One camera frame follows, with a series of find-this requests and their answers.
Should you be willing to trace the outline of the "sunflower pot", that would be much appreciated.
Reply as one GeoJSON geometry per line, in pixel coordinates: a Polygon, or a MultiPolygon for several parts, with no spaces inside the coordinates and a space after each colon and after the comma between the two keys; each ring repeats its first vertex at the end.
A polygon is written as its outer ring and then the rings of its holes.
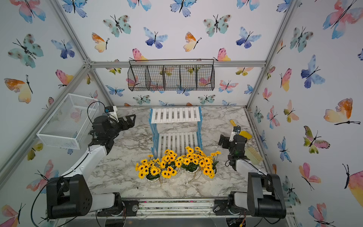
{"type": "Polygon", "coordinates": [[[147,158],[142,159],[135,165],[135,171],[137,172],[139,179],[156,182],[160,179],[162,172],[160,160],[156,159],[152,154],[148,155],[147,158]]]}
{"type": "Polygon", "coordinates": [[[200,147],[192,148],[190,146],[187,146],[185,150],[186,155],[183,155],[184,159],[182,161],[181,169],[184,169],[190,173],[201,170],[201,167],[199,166],[199,161],[206,154],[202,151],[200,147]]]}
{"type": "Polygon", "coordinates": [[[182,167],[184,156],[179,156],[175,151],[167,149],[159,163],[161,177],[163,179],[171,179],[177,176],[182,167]]]}
{"type": "Polygon", "coordinates": [[[210,179],[215,178],[217,172],[216,166],[219,163],[219,155],[221,155],[221,152],[218,150],[211,153],[209,156],[204,155],[199,161],[199,166],[201,167],[202,174],[210,179]]]}

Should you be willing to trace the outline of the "blue white two-tier shelf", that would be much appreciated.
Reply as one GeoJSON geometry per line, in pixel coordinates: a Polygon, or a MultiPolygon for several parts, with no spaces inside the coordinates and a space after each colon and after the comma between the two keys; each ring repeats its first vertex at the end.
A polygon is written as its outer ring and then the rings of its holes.
{"type": "Polygon", "coordinates": [[[151,108],[149,125],[152,131],[154,158],[162,158],[169,149],[178,156],[185,155],[185,148],[202,145],[201,107],[151,108]]]}

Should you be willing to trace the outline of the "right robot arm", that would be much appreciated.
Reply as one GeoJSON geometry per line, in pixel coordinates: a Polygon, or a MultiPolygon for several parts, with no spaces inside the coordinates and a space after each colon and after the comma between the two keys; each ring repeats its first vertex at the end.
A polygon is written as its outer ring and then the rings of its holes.
{"type": "Polygon", "coordinates": [[[245,155],[247,138],[241,135],[220,136],[219,146],[229,151],[229,165],[247,177],[246,192],[232,191],[226,200],[215,200],[213,212],[217,216],[249,215],[260,218],[284,219],[286,205],[280,177],[258,169],[245,155]]]}

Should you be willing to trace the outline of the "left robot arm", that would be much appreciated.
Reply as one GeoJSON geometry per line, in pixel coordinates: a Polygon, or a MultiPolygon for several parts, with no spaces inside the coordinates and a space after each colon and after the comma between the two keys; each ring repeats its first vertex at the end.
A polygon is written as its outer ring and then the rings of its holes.
{"type": "Polygon", "coordinates": [[[136,115],[117,117],[116,107],[104,107],[104,115],[92,121],[91,142],[84,155],[65,173],[47,178],[41,190],[46,191],[46,220],[85,216],[90,212],[107,210],[108,216],[126,214],[119,193],[92,195],[87,184],[91,173],[106,157],[121,131],[135,125],[136,115]]]}

